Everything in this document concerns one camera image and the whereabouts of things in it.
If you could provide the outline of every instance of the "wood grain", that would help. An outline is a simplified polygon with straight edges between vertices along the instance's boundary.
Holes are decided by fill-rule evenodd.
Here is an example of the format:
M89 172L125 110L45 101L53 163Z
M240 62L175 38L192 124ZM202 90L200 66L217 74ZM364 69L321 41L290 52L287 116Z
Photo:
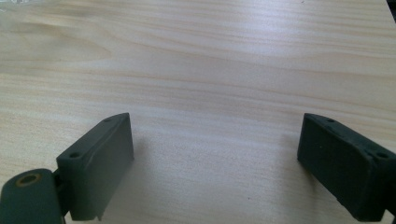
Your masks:
M396 151L386 1L1 4L1 186L129 112L101 223L357 223L296 160L303 113Z

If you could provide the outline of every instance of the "dark green plastic part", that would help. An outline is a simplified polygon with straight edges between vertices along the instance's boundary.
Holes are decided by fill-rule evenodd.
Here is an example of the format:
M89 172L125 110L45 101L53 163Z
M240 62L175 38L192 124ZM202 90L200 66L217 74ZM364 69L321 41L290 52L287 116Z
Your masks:
M102 120L64 151L58 170L38 169L14 176L3 186L0 224L58 224L101 218L132 163L129 114Z
M305 114L298 160L359 221L395 215L396 155L345 125Z

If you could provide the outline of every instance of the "wooden table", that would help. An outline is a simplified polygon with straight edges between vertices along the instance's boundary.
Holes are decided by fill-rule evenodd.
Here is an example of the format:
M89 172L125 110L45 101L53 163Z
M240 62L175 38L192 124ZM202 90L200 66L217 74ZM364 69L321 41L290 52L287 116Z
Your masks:
M304 112L396 151L385 0L0 9L0 186L55 170L97 122L129 112L134 165L101 223L358 223L296 160Z

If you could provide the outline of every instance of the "screw hole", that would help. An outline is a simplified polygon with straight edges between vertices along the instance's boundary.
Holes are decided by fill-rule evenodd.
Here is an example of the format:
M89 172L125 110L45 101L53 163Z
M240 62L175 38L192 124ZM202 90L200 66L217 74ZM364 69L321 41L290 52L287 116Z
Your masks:
M72 154L70 154L70 158L77 158L77 157L79 157L78 152L73 152Z
M29 175L24 175L23 177L19 178L17 180L17 187L23 188L26 186L29 186L31 184L34 184L40 179L41 175L40 174L29 174Z
M380 158L383 158L383 159L386 159L386 158L388 157L387 154L382 153L382 152L377 152L377 153L376 153L376 156L378 156L378 157L380 157Z

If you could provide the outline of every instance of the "light wood surface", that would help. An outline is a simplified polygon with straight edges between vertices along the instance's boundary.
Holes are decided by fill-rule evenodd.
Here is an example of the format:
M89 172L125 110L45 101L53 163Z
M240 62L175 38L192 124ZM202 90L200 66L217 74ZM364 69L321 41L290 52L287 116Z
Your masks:
M129 112L104 224L358 223L296 160L304 112L396 151L385 0L0 3L0 25L0 187Z

